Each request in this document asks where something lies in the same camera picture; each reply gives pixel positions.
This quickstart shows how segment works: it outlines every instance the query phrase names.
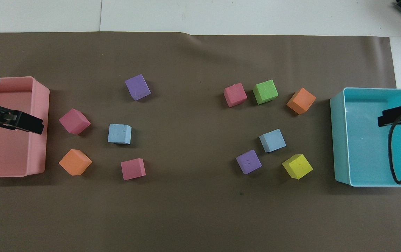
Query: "pink bin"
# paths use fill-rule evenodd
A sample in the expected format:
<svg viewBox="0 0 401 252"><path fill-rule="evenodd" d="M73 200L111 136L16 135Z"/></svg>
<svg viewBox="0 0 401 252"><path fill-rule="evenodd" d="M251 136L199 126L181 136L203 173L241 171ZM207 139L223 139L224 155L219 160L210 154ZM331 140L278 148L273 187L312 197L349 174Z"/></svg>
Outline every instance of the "pink bin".
<svg viewBox="0 0 401 252"><path fill-rule="evenodd" d="M24 177L45 171L50 91L33 77L0 78L0 106L43 120L41 135L0 128L0 177Z"/></svg>

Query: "teal container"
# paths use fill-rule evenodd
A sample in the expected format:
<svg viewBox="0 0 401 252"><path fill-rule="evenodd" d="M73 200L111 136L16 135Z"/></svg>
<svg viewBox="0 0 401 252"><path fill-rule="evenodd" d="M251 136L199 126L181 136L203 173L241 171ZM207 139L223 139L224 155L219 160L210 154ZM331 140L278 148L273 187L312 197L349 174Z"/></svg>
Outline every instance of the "teal container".
<svg viewBox="0 0 401 252"><path fill-rule="evenodd" d="M401 187L389 169L390 126L378 126L383 110L401 106L401 89L347 87L330 103L336 180L354 187ZM392 152L401 179L401 125L395 127Z"/></svg>

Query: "orange cube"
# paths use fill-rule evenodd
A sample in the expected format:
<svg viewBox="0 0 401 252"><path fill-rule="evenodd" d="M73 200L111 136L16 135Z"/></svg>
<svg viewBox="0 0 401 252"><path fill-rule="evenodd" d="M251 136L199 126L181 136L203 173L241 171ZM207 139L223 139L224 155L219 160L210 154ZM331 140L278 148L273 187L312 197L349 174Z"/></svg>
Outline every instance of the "orange cube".
<svg viewBox="0 0 401 252"><path fill-rule="evenodd" d="M71 149L59 162L71 176L81 175L92 161L80 150Z"/></svg>
<svg viewBox="0 0 401 252"><path fill-rule="evenodd" d="M287 102L287 106L294 110L297 114L308 111L309 107L314 103L315 96L309 93L306 89L301 88Z"/></svg>

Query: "light blue cube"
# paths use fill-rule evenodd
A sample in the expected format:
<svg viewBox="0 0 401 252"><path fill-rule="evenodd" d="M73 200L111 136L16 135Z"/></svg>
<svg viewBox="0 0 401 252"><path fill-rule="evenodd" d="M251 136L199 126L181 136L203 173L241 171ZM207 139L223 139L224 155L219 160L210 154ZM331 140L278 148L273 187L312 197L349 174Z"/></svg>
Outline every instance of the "light blue cube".
<svg viewBox="0 0 401 252"><path fill-rule="evenodd" d="M259 139L261 140L266 153L286 147L286 142L284 141L280 129L263 134L262 136L259 136Z"/></svg>
<svg viewBox="0 0 401 252"><path fill-rule="evenodd" d="M130 136L132 135L132 127L126 124L113 124L109 126L108 142L114 144L128 144L130 145Z"/></svg>

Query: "cube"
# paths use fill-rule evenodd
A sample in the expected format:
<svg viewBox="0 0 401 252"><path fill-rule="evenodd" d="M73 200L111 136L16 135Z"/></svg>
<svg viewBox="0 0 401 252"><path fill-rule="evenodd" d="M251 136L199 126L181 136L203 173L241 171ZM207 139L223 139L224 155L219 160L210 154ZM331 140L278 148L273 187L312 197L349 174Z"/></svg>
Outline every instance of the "cube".
<svg viewBox="0 0 401 252"><path fill-rule="evenodd" d="M142 158L121 162L122 178L124 180L134 179L146 175Z"/></svg>
<svg viewBox="0 0 401 252"><path fill-rule="evenodd" d="M139 100L151 94L143 75L137 75L125 81L127 89L134 100Z"/></svg>
<svg viewBox="0 0 401 252"><path fill-rule="evenodd" d="M229 107L241 104L247 99L247 94L245 93L242 83L226 87L224 89L224 96Z"/></svg>
<svg viewBox="0 0 401 252"><path fill-rule="evenodd" d="M259 140L261 140L266 153L286 147L286 142L284 141L280 129L259 136Z"/></svg>
<svg viewBox="0 0 401 252"><path fill-rule="evenodd" d="M68 133L79 135L84 129L90 126L90 122L79 110L72 108L59 119Z"/></svg>
<svg viewBox="0 0 401 252"><path fill-rule="evenodd" d="M294 110L297 114L308 111L309 107L314 103L315 96L309 93L306 89L301 88L287 102L287 106Z"/></svg>
<svg viewBox="0 0 401 252"><path fill-rule="evenodd" d="M283 166L289 176L294 179L301 179L304 175L312 171L312 166L302 154L293 155L290 159L283 162Z"/></svg>
<svg viewBox="0 0 401 252"><path fill-rule="evenodd" d="M250 150L236 158L239 167L244 174L249 174L250 172L263 166L256 156L255 150Z"/></svg>
<svg viewBox="0 0 401 252"><path fill-rule="evenodd" d="M277 88L275 87L273 80L256 84L256 86L253 88L253 93L255 94L258 105L271 101L278 96Z"/></svg>
<svg viewBox="0 0 401 252"><path fill-rule="evenodd" d="M107 142L114 144L127 144L130 145L130 136L132 134L132 127L127 124L113 124L109 126L109 137Z"/></svg>
<svg viewBox="0 0 401 252"><path fill-rule="evenodd" d="M81 175L92 161L80 150L71 149L59 162L71 176Z"/></svg>

